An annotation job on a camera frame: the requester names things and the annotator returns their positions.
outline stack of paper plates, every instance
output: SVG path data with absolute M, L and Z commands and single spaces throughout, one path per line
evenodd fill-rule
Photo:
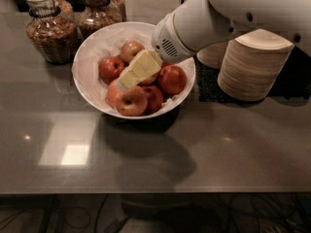
M 228 42 L 209 45 L 196 55 L 197 59 L 208 67 L 220 69 L 227 45 Z
M 218 76 L 220 88 L 239 100 L 263 99 L 293 47 L 288 40 L 261 29 L 230 41 Z

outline countertop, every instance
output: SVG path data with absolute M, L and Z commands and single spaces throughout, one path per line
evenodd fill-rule
M 71 64 L 47 63 L 29 15 L 0 14 L 0 193 L 311 190 L 311 102 L 200 102 L 127 121 L 92 108 Z

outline gray countertop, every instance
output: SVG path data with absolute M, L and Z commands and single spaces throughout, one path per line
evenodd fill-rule
M 129 122 L 80 95 L 25 35 L 28 14 L 0 14 L 0 193 L 311 190 L 311 102 L 199 102 Z

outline floor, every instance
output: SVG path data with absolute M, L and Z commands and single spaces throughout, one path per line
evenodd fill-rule
M 0 196 L 5 233 L 304 233 L 310 218 L 305 193 Z

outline cable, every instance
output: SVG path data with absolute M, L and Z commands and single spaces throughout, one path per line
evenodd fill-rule
M 101 214 L 101 211 L 103 210 L 104 205 L 106 204 L 106 201 L 108 199 L 108 194 L 104 197 L 103 201 L 100 203 L 97 215 L 96 215 L 96 220 L 94 223 L 94 233 L 97 233 L 97 224 L 98 224 L 98 220 Z
M 230 232 L 231 226 L 231 216 L 232 214 L 237 214 L 241 216 L 251 217 L 256 220 L 258 226 L 258 232 L 260 229 L 260 220 L 266 219 L 272 223 L 282 226 L 287 232 L 294 232 L 295 230 L 301 230 L 299 226 L 294 223 L 290 223 L 289 218 L 296 212 L 293 200 L 292 204 L 284 204 L 280 201 L 277 194 L 251 194 L 249 195 L 251 210 L 244 211 L 236 209 L 233 203 L 237 200 L 239 196 L 245 196 L 245 194 L 233 194 L 229 201 L 226 203 L 219 194 L 216 198 L 212 196 L 218 206 L 226 208 L 228 210 L 228 219 L 224 232 Z
M 129 216 L 122 220 L 115 219 L 105 228 L 104 233 L 119 233 L 124 228 L 129 219 Z
M 90 226 L 91 215 L 90 215 L 90 213 L 88 212 L 88 210 L 86 208 L 83 208 L 83 207 L 64 207 L 64 208 L 60 208 L 59 210 L 81 210 L 84 213 L 86 213 L 86 215 L 87 215 L 87 223 L 85 225 L 82 225 L 82 226 L 75 226 L 73 223 L 69 222 L 69 220 L 66 218 L 65 219 L 65 223 L 69 227 L 71 227 L 73 229 L 85 230 L 85 229 L 87 229 Z
M 308 232 L 311 232 L 310 229 L 311 229 L 311 221 L 309 219 L 309 215 L 305 212 L 299 198 L 298 198 L 298 195 L 295 193 L 293 194 L 293 201 L 294 201 L 294 204 L 295 204 L 295 207 L 297 209 L 297 212 L 302 220 L 302 223 L 303 225 L 305 225 L 305 227 L 307 229 L 309 229 Z
M 11 222 L 13 222 L 16 218 L 18 218 L 20 215 L 22 215 L 23 213 L 25 213 L 27 210 L 22 210 L 18 213 L 12 214 L 8 217 L 6 217 L 5 219 L 0 221 L 0 224 L 8 221 L 4 226 L 0 227 L 0 231 L 4 230 L 6 227 L 8 227 L 10 225 Z
M 49 222 L 52 216 L 52 208 L 54 206 L 55 199 L 56 199 L 56 195 L 50 196 L 49 204 L 44 209 L 44 213 L 41 219 L 41 223 L 40 223 L 40 227 L 38 231 L 39 233 L 45 233 L 48 230 Z

